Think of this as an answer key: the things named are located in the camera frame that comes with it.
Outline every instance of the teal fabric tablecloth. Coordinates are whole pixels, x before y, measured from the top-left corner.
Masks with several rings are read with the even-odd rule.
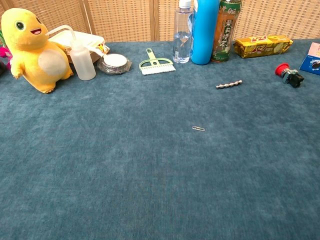
[[[311,42],[149,76],[171,42],[110,43],[129,72],[51,94],[1,75],[0,239],[320,239],[320,76],[275,75]]]

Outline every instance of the yellow snack package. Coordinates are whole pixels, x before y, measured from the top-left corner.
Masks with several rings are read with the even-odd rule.
[[[282,54],[288,50],[293,41],[286,36],[253,36],[239,38],[234,50],[242,58],[254,58]]]

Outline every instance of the plush toy mouth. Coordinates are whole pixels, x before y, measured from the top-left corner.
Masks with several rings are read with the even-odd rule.
[[[41,28],[33,29],[30,31],[32,34],[38,35],[41,33]]]

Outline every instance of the blue thermos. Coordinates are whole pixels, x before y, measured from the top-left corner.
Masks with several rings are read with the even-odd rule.
[[[194,0],[191,61],[198,65],[210,62],[220,0]]]

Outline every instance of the paper clip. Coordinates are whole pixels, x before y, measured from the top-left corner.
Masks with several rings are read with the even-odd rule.
[[[201,131],[201,132],[204,132],[204,131],[205,131],[204,128],[199,127],[199,126],[193,126],[192,129],[193,129],[193,130],[197,130],[197,131]]]

